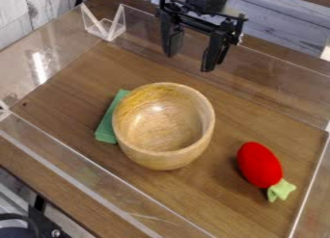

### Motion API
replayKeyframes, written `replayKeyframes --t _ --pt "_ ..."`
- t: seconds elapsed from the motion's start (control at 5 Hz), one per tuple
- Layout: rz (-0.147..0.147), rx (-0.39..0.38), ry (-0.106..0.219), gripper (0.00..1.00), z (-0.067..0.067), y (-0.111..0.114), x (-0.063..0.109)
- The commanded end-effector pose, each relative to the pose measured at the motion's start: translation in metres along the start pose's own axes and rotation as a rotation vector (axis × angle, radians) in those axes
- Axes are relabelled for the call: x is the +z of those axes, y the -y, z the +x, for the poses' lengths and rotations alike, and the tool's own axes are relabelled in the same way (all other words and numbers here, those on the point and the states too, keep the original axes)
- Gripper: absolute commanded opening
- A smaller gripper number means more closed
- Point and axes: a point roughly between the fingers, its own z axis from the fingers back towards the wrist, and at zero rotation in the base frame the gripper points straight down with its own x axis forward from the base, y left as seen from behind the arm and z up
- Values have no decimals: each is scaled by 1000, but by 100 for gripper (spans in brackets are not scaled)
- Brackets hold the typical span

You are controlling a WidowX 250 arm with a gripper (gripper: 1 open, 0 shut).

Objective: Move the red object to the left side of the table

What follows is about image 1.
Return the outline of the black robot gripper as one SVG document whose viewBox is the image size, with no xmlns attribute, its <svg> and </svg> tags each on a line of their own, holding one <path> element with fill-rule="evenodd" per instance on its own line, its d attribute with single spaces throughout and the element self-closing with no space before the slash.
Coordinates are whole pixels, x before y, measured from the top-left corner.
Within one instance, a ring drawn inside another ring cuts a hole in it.
<svg viewBox="0 0 330 238">
<path fill-rule="evenodd" d="M 182 26 L 209 34 L 221 29 L 218 24 L 204 21 L 202 16 L 225 17 L 225 22 L 236 24 L 230 27 L 232 44 L 240 44 L 244 23 L 248 21 L 245 12 L 228 6 L 228 0 L 161 0 L 160 16 L 162 21 L 162 40 L 165 54 L 172 58 L 182 49 L 185 30 Z M 202 56 L 202 72 L 210 72 L 224 63 L 230 43 L 225 32 L 210 34 L 209 47 Z"/>
</svg>

